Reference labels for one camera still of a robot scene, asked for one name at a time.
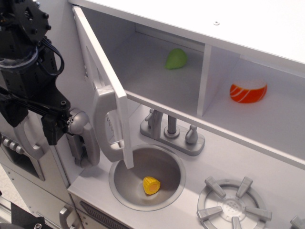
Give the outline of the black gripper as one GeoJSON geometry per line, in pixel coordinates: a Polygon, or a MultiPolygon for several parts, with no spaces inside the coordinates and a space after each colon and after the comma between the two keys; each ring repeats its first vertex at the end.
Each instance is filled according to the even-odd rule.
{"type": "Polygon", "coordinates": [[[73,135],[71,126],[76,110],[69,111],[70,102],[56,87],[63,69],[1,69],[5,88],[0,89],[0,112],[5,120],[17,127],[33,111],[42,115],[44,135],[51,146],[64,134],[73,135]]]}

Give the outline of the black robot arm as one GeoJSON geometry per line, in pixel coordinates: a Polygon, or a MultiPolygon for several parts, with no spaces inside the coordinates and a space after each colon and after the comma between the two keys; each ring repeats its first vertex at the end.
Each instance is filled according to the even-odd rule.
{"type": "Polygon", "coordinates": [[[0,3],[0,111],[17,127],[29,111],[41,116],[49,145],[56,145],[68,132],[70,102],[57,89],[60,52],[46,33],[51,29],[48,14],[31,0],[3,0],[0,3]]]}

